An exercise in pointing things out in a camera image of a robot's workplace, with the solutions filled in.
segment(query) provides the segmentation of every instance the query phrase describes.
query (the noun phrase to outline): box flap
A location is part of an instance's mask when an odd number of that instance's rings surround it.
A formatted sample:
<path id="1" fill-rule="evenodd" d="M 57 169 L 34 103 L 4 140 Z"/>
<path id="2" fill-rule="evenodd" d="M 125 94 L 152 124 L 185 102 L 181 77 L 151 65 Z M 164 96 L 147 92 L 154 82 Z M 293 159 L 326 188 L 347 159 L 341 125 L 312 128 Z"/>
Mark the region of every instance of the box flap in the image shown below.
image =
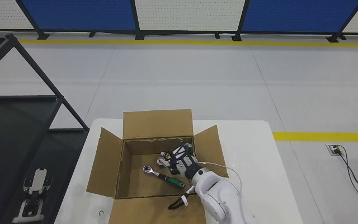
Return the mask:
<path id="1" fill-rule="evenodd" d="M 108 197 L 115 196 L 122 144 L 122 139 L 101 128 L 87 192 Z"/>
<path id="2" fill-rule="evenodd" d="M 194 136 L 195 155 L 199 162 L 213 162 L 222 166 L 225 165 L 222 146 L 220 144 L 218 126 L 212 126 L 207 130 Z M 229 177 L 226 168 L 205 165 L 209 170 L 219 176 Z"/>
<path id="3" fill-rule="evenodd" d="M 109 224 L 206 224 L 204 207 L 195 195 L 188 198 L 187 207 L 168 210 L 168 206 L 178 198 L 179 196 L 114 200 Z"/>
<path id="4" fill-rule="evenodd" d="M 191 110 L 123 113 L 123 139 L 192 135 Z"/>

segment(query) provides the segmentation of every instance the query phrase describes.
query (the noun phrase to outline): wrench head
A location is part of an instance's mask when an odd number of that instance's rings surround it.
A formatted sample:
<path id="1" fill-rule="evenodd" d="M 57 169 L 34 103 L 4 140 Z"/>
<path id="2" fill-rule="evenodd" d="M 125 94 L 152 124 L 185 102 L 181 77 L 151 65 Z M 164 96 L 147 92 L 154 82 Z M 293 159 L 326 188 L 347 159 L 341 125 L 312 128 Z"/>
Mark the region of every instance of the wrench head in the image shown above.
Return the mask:
<path id="1" fill-rule="evenodd" d="M 153 169 L 150 166 L 143 166 L 143 171 L 147 173 L 153 172 Z"/>

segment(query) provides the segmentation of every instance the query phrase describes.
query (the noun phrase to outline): ratchet wrench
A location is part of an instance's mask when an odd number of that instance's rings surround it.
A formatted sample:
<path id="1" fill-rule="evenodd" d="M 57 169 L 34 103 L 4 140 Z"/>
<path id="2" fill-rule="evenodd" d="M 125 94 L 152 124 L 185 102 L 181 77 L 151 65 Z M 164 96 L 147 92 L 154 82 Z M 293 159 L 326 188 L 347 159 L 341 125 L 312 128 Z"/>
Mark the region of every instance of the ratchet wrench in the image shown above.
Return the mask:
<path id="1" fill-rule="evenodd" d="M 143 166 L 143 171 L 146 172 L 147 174 L 154 174 L 155 176 L 159 177 L 162 180 L 165 180 L 166 182 L 176 186 L 177 188 L 183 188 L 185 186 L 185 184 L 182 181 L 171 178 L 164 174 L 160 174 L 154 171 L 150 166 Z"/>

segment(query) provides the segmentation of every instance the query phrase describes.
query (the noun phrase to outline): white floor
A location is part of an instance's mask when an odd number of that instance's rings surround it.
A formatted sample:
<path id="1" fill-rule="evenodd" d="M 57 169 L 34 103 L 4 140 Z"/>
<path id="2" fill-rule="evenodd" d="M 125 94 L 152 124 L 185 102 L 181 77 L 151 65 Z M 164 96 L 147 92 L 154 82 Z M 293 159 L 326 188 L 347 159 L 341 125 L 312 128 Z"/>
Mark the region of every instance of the white floor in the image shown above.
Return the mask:
<path id="1" fill-rule="evenodd" d="M 189 108 L 194 119 L 265 120 L 272 131 L 358 132 L 355 48 L 25 48 L 88 125 L 96 118 L 122 118 L 124 111 Z M 51 91 L 12 50 L 0 62 L 0 95 L 28 94 Z M 62 108 L 53 127 L 79 125 Z M 358 143 L 341 144 L 358 173 Z M 324 142 L 277 146 L 305 224 L 357 223 L 358 194 Z"/>

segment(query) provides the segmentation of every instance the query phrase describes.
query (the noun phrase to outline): floor outlet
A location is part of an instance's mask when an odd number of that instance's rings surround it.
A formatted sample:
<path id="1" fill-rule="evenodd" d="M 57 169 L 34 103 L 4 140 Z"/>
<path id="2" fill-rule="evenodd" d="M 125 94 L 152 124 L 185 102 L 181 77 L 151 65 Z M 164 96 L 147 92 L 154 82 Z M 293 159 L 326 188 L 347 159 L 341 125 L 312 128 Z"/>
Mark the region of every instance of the floor outlet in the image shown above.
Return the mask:
<path id="1" fill-rule="evenodd" d="M 335 153 L 336 149 L 339 149 L 342 152 L 342 150 L 336 144 L 326 143 L 326 147 L 329 151 L 329 154 L 331 154 L 331 156 L 339 156 L 339 154 Z"/>

